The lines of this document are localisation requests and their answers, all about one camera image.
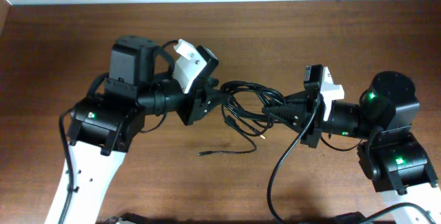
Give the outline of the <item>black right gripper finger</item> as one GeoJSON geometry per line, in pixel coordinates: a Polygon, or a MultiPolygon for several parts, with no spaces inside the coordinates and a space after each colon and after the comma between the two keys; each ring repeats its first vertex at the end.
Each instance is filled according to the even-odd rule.
{"type": "Polygon", "coordinates": [[[279,105],[264,107],[262,113],[270,116],[275,121],[286,125],[295,132],[302,132],[307,124],[306,105],[279,105]]]}
{"type": "Polygon", "coordinates": [[[305,91],[293,93],[285,96],[285,103],[287,105],[307,104],[308,95],[305,91]]]}

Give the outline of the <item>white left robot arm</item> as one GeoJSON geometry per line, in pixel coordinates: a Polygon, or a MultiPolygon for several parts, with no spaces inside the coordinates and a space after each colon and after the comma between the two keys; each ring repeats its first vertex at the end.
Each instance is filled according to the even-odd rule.
{"type": "Polygon", "coordinates": [[[134,35],[119,37],[110,68],[59,124],[65,162],[47,223],[94,223],[117,170],[149,115],[175,112],[185,125],[201,120],[225,94],[212,77],[219,64],[204,46],[179,39],[166,45],[134,35]]]}

